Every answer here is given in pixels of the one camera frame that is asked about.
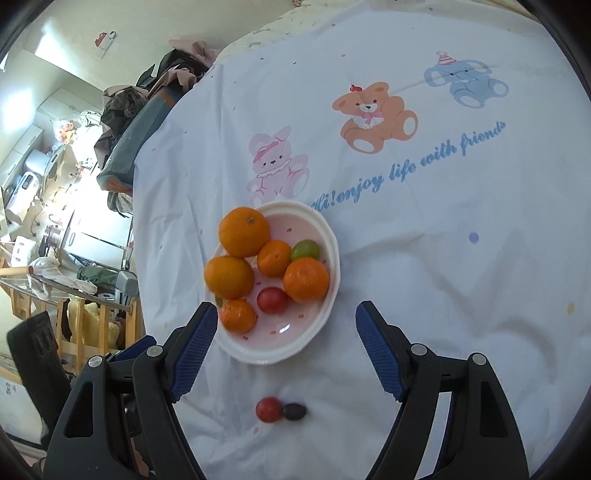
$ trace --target white bowl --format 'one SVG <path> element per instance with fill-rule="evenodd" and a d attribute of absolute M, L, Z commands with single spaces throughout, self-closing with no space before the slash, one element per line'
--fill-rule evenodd
<path fill-rule="evenodd" d="M 271 238 L 283 240 L 292 247 L 301 240 L 313 240 L 320 246 L 321 261 L 329 271 L 330 285 L 323 300 L 296 304 L 290 302 L 281 315 L 260 311 L 256 296 L 265 287 L 281 287 L 281 279 L 266 278 L 256 266 L 256 257 L 246 260 L 255 273 L 255 286 L 247 300 L 255 309 L 258 320 L 244 335 L 228 332 L 218 323 L 215 339 L 220 347 L 241 362 L 269 365 L 300 352 L 324 326 L 330 316 L 340 285 L 339 245 L 324 217 L 299 202 L 272 202 L 257 208 L 271 226 Z M 214 257 L 227 255 L 218 245 Z M 215 295 L 206 289 L 205 299 L 215 304 Z"/>

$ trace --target blue elephant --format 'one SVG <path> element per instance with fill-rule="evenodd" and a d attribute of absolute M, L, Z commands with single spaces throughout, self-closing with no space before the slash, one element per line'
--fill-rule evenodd
<path fill-rule="evenodd" d="M 449 83 L 449 91 L 460 105 L 484 108 L 489 98 L 502 98 L 509 93 L 509 86 L 491 78 L 492 71 L 481 61 L 457 61 L 445 53 L 438 54 L 439 64 L 425 71 L 425 81 L 432 87 Z"/>

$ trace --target pink bow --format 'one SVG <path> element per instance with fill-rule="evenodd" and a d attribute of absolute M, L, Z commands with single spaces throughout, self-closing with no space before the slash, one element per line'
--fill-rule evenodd
<path fill-rule="evenodd" d="M 379 110 L 376 110 L 375 112 L 366 112 L 363 115 L 361 115 L 361 117 L 365 120 L 365 124 L 369 125 L 373 117 L 384 118 L 384 114 Z"/>
<path fill-rule="evenodd" d="M 280 140 L 277 139 L 277 140 L 271 142 L 270 144 L 265 145 L 264 147 L 259 148 L 256 151 L 256 155 L 255 155 L 255 159 L 254 159 L 253 163 L 258 162 L 265 153 L 267 153 L 273 147 L 276 147 L 277 145 L 279 145 L 279 142 L 280 142 Z"/>

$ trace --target blue gripper pad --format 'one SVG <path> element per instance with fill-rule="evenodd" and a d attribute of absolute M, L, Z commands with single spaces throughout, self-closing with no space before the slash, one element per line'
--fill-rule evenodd
<path fill-rule="evenodd" d="M 143 352 L 145 352 L 152 345 L 156 345 L 156 339 L 150 335 L 142 337 L 133 345 L 130 345 L 122 352 L 111 357 L 109 362 L 121 362 L 122 360 L 129 360 L 131 358 L 137 358 Z"/>
<path fill-rule="evenodd" d="M 373 310 L 371 313 L 366 304 L 371 305 L 371 310 Z M 386 392 L 394 395 L 396 400 L 401 401 L 405 396 L 405 388 L 400 377 L 400 364 L 376 323 L 383 324 L 382 328 L 387 328 L 389 325 L 386 324 L 371 302 L 359 304 L 355 312 L 355 323 L 382 387 Z"/>
<path fill-rule="evenodd" d="M 173 401 L 179 401 L 193 388 L 216 330 L 217 308 L 203 302 L 167 355 L 166 369 L 167 372 L 172 370 L 174 377 L 170 387 Z"/>

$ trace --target wooden railing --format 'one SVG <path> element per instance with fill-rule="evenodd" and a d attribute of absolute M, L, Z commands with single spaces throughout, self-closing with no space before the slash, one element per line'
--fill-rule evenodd
<path fill-rule="evenodd" d="M 106 355 L 108 352 L 117 352 L 117 350 L 109 349 L 109 317 L 111 311 L 120 310 L 125 312 L 125 348 L 135 343 L 141 335 L 141 318 L 139 314 L 139 299 L 132 299 L 129 305 L 122 305 L 120 303 L 105 300 L 94 295 L 66 287 L 46 278 L 37 277 L 39 281 L 51 286 L 53 288 L 51 300 L 40 300 L 35 294 L 23 285 L 22 278 L 0 277 L 0 287 L 10 295 L 12 304 L 12 314 L 21 320 L 26 320 L 32 315 L 32 306 L 38 312 L 47 310 L 49 305 L 57 307 L 56 318 L 52 318 L 52 327 L 57 342 L 57 352 L 60 358 L 64 358 L 65 354 L 73 356 L 72 364 L 66 365 L 74 375 L 82 371 L 86 361 L 94 355 Z M 66 308 L 66 300 L 76 302 L 77 312 L 73 323 L 72 337 L 70 340 L 62 335 L 61 319 Z M 97 346 L 85 345 L 83 342 L 84 332 L 84 305 L 87 301 L 96 303 L 99 306 L 99 336 Z M 0 364 L 0 377 L 7 380 L 21 383 L 15 369 L 3 367 Z"/>

